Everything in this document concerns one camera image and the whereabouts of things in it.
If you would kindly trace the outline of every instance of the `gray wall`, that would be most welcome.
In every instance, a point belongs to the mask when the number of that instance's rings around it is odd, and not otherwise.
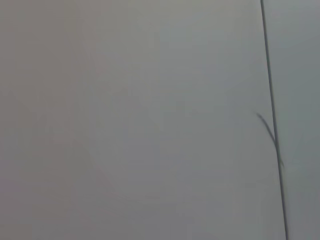
[[[284,239],[259,1],[1,1],[0,30],[1,239]]]
[[[265,0],[291,240],[320,236],[320,2]]]

